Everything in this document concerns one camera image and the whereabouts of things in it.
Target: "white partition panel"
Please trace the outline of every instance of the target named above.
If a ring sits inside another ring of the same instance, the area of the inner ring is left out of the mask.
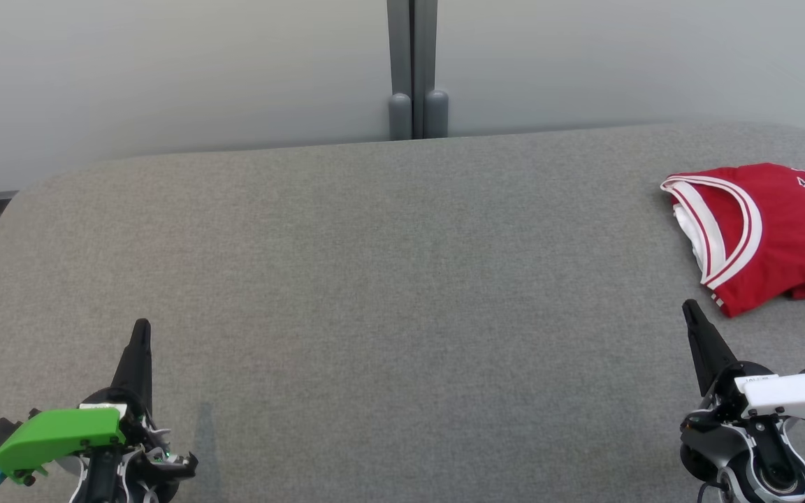
[[[805,128],[805,2],[439,0],[449,134],[694,118]]]
[[[0,191],[98,159],[389,139],[371,0],[0,0]]]

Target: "folded red shirt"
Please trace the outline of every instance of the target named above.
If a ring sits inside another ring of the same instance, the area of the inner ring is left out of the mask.
[[[726,316],[785,292],[805,298],[805,171],[717,168],[670,175],[661,189]]]

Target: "black cable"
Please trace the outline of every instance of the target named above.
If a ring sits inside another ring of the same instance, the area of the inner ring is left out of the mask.
[[[708,487],[715,487],[719,490],[726,490],[728,486],[721,483],[704,483],[704,485],[700,486],[700,490],[697,491],[697,503],[703,503],[704,501],[704,493],[706,492],[706,488]]]

